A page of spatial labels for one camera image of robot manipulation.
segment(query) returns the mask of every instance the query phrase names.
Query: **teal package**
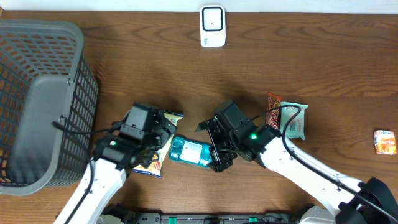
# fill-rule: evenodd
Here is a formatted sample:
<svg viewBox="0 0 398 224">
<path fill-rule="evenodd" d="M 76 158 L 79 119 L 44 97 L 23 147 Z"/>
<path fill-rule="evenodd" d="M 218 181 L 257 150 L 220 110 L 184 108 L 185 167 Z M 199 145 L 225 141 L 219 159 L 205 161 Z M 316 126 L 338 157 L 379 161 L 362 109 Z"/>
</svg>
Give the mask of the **teal package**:
<svg viewBox="0 0 398 224">
<path fill-rule="evenodd" d="M 282 106 L 295 105 L 301 107 L 301 112 L 295 117 L 292 122 L 290 122 L 289 127 L 286 129 L 287 138 L 302 138 L 305 140 L 304 136 L 304 110 L 308 108 L 308 105 L 301 105 L 299 103 L 289 103 L 282 102 Z M 291 118 L 299 109 L 294 107 L 282 108 L 280 117 L 280 131 L 283 131 L 287 120 Z"/>
<path fill-rule="evenodd" d="M 210 145 L 175 137 L 170 148 L 169 158 L 173 161 L 182 161 L 202 167 L 208 167 L 212 162 Z"/>
</svg>

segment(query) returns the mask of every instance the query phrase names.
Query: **brown wrapper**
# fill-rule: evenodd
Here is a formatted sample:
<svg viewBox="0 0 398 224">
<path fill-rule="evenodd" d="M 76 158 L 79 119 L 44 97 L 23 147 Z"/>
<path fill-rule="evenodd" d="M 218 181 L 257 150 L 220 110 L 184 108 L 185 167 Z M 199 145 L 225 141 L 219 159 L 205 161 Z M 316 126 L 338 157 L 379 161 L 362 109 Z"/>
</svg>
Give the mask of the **brown wrapper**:
<svg viewBox="0 0 398 224">
<path fill-rule="evenodd" d="M 281 102 L 282 102 L 282 96 L 277 96 L 272 93 L 268 93 L 267 110 L 280 106 Z M 266 124 L 278 130 L 279 130 L 279 125 L 278 125 L 279 111 L 280 109 L 273 110 L 271 112 L 268 112 L 266 115 Z"/>
</svg>

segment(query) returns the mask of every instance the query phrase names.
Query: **wood grain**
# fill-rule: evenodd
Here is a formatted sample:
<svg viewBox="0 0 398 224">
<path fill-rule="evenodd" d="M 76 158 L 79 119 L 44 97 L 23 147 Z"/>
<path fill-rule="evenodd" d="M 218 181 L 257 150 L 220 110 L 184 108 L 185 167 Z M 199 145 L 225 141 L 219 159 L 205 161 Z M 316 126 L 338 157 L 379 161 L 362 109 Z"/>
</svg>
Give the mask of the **wood grain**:
<svg viewBox="0 0 398 224">
<path fill-rule="evenodd" d="M 373 144 L 376 129 L 398 133 L 398 16 L 227 14 L 220 49 L 200 47 L 197 13 L 6 11 L 4 17 L 81 27 L 100 84 L 98 129 L 143 101 L 183 111 L 178 133 L 210 142 L 193 131 L 216 106 L 232 98 L 254 116 L 271 91 L 309 105 L 307 140 L 296 140 L 299 147 L 344 174 L 381 179 L 398 198 L 398 157 L 376 154 Z M 0 223 L 52 223 L 75 188 L 2 195 Z M 315 199 L 240 158 L 220 174 L 166 159 L 161 179 L 133 174 L 112 202 L 136 211 L 261 213 L 294 211 Z"/>
</svg>

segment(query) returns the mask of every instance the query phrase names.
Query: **plastic basket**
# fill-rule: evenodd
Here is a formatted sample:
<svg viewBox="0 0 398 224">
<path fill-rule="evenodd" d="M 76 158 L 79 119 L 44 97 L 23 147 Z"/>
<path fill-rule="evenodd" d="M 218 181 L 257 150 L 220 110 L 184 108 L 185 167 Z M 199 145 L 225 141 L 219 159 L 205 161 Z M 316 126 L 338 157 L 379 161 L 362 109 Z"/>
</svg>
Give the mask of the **plastic basket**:
<svg viewBox="0 0 398 224">
<path fill-rule="evenodd" d="M 70 185 L 84 171 L 98 84 L 68 22 L 0 21 L 0 194 Z"/>
</svg>

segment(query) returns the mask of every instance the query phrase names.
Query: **white background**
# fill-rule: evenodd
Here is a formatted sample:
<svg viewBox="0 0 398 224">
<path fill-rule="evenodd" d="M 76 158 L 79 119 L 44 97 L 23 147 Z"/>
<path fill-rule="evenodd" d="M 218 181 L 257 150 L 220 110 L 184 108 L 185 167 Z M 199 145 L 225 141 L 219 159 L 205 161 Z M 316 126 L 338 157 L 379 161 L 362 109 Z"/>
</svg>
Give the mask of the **white background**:
<svg viewBox="0 0 398 224">
<path fill-rule="evenodd" d="M 5 10 L 198 12 L 206 4 L 227 12 L 398 13 L 398 0 L 0 0 Z"/>
</svg>

